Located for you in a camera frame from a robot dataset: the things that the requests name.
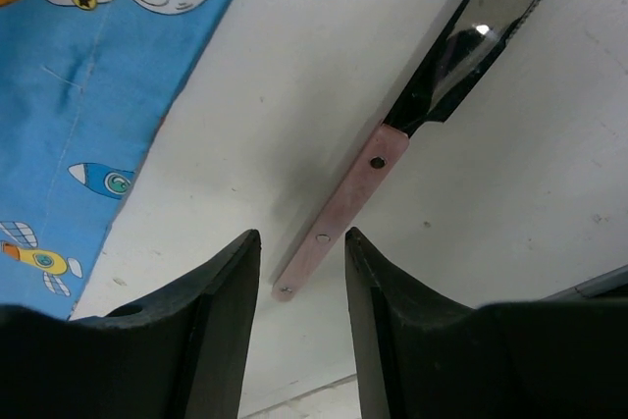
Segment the pink handled knife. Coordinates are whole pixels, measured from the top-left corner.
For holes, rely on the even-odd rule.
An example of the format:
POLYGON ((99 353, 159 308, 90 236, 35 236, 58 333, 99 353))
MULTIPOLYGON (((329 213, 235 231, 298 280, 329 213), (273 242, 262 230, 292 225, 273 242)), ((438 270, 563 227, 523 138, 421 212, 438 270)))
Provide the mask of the pink handled knife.
POLYGON ((426 123, 443 123, 477 85, 542 0, 453 0, 432 45, 349 166, 273 283, 291 301, 373 196, 426 123))

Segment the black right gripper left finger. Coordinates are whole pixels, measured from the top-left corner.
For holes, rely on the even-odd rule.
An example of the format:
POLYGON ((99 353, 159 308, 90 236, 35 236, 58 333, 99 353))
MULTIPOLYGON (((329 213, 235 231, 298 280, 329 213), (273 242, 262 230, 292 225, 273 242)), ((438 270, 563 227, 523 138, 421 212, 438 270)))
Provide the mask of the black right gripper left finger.
POLYGON ((258 295, 249 230, 106 316, 1 308, 5 418, 235 418, 258 295))

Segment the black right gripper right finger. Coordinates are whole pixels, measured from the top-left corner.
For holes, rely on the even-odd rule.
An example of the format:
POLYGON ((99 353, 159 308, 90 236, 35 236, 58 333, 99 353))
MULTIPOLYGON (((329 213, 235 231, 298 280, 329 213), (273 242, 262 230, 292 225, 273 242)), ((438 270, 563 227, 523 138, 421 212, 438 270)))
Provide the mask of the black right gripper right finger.
POLYGON ((626 416, 625 278, 470 308, 395 266, 357 229, 344 251, 364 417, 626 416))

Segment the blue space print cloth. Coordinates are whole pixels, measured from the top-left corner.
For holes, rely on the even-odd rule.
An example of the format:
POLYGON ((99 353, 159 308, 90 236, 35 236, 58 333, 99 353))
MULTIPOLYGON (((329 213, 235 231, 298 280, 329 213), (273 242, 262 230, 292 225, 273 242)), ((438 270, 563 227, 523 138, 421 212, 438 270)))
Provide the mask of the blue space print cloth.
POLYGON ((232 0, 1 0, 1 300, 66 319, 232 0))

